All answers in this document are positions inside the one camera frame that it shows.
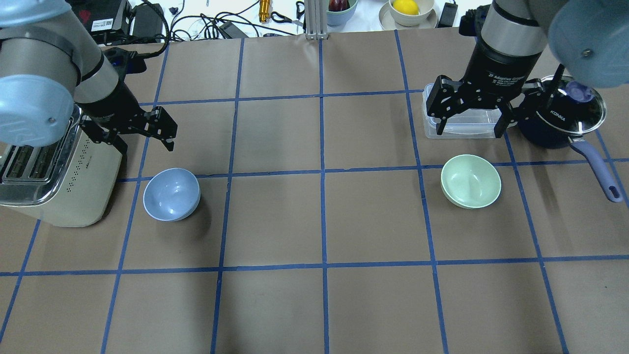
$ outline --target purple pot handle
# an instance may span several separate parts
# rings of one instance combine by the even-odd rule
[[[590,167],[592,168],[592,171],[594,171],[594,175],[596,176],[598,183],[601,185],[603,193],[607,196],[607,199],[615,203],[622,202],[623,197],[620,194],[620,188],[618,188],[616,180],[614,180],[614,177],[611,176],[605,161],[603,161],[603,158],[598,153],[596,148],[592,146],[592,144],[581,139],[572,141],[570,147],[572,150],[575,150],[583,155],[590,163]]]

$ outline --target toaster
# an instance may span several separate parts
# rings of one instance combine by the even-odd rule
[[[8,146],[0,156],[0,205],[55,226],[82,227],[103,217],[122,155],[80,129],[75,107],[58,142]]]

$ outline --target black device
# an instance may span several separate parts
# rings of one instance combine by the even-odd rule
[[[452,27],[454,19],[457,17],[457,8],[459,5],[452,3],[443,4],[443,10],[441,11],[441,18],[437,28]]]
[[[155,4],[155,7],[161,15],[164,14],[162,7]],[[133,32],[134,37],[151,38],[162,33],[162,18],[160,15],[146,4],[141,4],[133,8]],[[142,43],[157,43],[157,39],[147,39]]]
[[[66,0],[97,44],[122,44],[131,26],[128,0]]]
[[[232,22],[226,21],[219,28],[218,31],[221,32],[224,38],[248,38],[245,32],[242,32],[240,28],[236,27]]]

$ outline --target gold connector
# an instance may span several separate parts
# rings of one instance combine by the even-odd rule
[[[269,20],[269,8],[271,0],[260,0],[260,22],[266,23]]]

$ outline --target lemon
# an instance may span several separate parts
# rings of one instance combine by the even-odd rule
[[[420,14],[420,7],[413,0],[395,0],[393,8],[403,14]]]

